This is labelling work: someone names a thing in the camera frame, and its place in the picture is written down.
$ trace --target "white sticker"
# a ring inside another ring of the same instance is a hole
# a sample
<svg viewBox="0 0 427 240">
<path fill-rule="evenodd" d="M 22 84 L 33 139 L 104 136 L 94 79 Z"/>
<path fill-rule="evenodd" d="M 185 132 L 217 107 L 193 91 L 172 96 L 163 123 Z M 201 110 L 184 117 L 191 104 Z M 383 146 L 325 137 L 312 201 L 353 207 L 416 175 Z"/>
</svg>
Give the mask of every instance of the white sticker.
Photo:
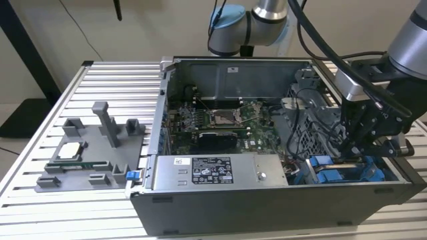
<svg viewBox="0 0 427 240">
<path fill-rule="evenodd" d="M 189 165 L 191 158 L 189 157 L 176 157 L 173 161 L 173 165 Z"/>
<path fill-rule="evenodd" d="M 237 73 L 239 72 L 239 68 L 237 67 L 228 67 L 227 68 L 227 72 L 228 73 Z"/>
</svg>

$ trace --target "green circuit board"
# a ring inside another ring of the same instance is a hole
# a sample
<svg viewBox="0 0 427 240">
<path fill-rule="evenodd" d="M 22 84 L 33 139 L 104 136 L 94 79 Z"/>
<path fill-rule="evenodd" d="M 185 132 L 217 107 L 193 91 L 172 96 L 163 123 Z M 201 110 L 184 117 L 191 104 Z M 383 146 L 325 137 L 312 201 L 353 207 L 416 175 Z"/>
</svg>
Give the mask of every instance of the green circuit board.
<svg viewBox="0 0 427 240">
<path fill-rule="evenodd" d="M 284 158 L 275 123 L 261 102 L 243 101 L 237 109 L 207 110 L 184 105 L 168 114 L 173 155 L 209 154 L 197 151 L 197 138 L 199 134 L 211 132 L 237 135 L 236 146 L 223 150 L 223 154 L 277 154 Z"/>
</svg>

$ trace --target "silver robot arm segment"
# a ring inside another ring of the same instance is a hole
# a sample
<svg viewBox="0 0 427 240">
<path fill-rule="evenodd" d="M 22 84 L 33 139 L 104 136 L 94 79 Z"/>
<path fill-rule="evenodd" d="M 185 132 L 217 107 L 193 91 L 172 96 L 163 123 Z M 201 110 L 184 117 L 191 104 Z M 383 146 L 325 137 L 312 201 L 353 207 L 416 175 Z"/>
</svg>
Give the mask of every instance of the silver robot arm segment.
<svg viewBox="0 0 427 240">
<path fill-rule="evenodd" d="M 287 13 L 285 0 L 260 0 L 245 12 L 243 6 L 227 4 L 211 32 L 208 50 L 229 57 L 239 53 L 240 46 L 271 45 L 285 34 Z"/>
</svg>

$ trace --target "gray post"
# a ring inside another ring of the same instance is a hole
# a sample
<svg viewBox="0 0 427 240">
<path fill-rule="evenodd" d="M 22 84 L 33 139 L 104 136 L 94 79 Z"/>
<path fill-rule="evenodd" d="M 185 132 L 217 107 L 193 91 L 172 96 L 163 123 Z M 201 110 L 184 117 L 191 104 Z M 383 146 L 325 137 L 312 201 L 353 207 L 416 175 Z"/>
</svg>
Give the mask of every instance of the gray post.
<svg viewBox="0 0 427 240">
<path fill-rule="evenodd" d="M 116 135 L 116 127 L 109 119 L 109 115 L 106 112 L 108 103 L 105 101 L 96 101 L 92 106 L 92 112 L 97 115 L 100 124 L 104 128 L 104 133 L 106 135 L 109 145 L 112 148 L 118 147 L 120 141 Z"/>
</svg>

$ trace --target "black stand pole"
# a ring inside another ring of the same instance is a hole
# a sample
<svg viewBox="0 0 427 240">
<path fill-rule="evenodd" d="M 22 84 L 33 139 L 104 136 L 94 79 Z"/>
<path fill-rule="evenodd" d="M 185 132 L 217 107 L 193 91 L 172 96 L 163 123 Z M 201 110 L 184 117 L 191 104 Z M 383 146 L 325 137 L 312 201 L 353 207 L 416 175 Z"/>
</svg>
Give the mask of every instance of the black stand pole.
<svg viewBox="0 0 427 240">
<path fill-rule="evenodd" d="M 240 57 L 253 57 L 253 46 L 240 46 Z"/>
<path fill-rule="evenodd" d="M 45 99 L 29 98 L 21 102 L 0 127 L 0 137 L 29 138 L 61 92 L 8 0 L 0 0 L 0 26 L 45 96 Z"/>
</svg>

